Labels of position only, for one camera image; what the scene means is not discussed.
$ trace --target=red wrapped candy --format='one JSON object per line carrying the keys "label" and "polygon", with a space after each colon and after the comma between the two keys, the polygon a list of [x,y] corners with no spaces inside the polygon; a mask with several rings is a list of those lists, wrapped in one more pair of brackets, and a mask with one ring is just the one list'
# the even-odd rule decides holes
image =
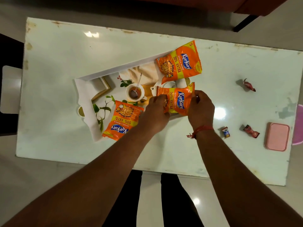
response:
{"label": "red wrapped candy", "polygon": [[256,89],[254,89],[253,87],[252,87],[252,84],[251,83],[249,83],[249,82],[247,82],[247,81],[243,81],[243,83],[244,83],[244,85],[248,88],[248,89],[250,89],[250,90],[252,90],[252,91],[256,91]]}
{"label": "red wrapped candy", "polygon": [[254,131],[249,125],[243,129],[246,133],[251,134],[255,139],[259,136],[259,132]]}

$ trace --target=white table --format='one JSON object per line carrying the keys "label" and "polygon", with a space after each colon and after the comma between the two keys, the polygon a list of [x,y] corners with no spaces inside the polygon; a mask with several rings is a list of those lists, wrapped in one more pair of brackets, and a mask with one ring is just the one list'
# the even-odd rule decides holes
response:
{"label": "white table", "polygon": [[[154,56],[192,38],[28,18],[16,154],[87,164],[114,141],[93,143],[78,116],[74,79]],[[216,106],[214,128],[228,126],[227,145],[264,183],[285,185],[303,54],[196,39],[203,72],[192,79]],[[248,78],[256,92],[245,91]],[[268,122],[291,127],[285,152],[267,150]],[[240,128],[249,124],[260,135]],[[171,121],[146,146],[134,169],[208,177],[187,117]]]}

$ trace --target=purple plastic object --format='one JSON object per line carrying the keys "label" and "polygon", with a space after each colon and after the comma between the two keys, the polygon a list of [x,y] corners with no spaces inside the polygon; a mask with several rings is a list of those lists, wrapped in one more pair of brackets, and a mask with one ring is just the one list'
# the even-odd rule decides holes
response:
{"label": "purple plastic object", "polygon": [[303,105],[298,104],[292,144],[299,145],[301,143],[303,143]]}

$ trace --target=red thread bracelet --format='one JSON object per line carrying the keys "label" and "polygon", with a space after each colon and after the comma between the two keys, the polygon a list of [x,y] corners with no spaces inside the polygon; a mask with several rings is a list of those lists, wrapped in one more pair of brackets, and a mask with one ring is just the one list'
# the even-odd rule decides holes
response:
{"label": "red thread bracelet", "polygon": [[196,138],[196,134],[199,131],[213,130],[213,129],[214,128],[212,126],[208,126],[208,125],[199,126],[197,129],[194,130],[194,132],[192,134],[187,135],[187,137],[191,138],[191,139],[195,139]]}

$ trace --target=red sofa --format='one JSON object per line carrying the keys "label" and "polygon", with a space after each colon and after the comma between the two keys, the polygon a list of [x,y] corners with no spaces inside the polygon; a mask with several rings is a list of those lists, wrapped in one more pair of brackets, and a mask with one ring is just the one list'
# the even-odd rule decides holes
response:
{"label": "red sofa", "polygon": [[258,16],[266,16],[287,0],[143,0],[159,2],[203,10],[249,14],[243,22],[234,28],[238,32]]}

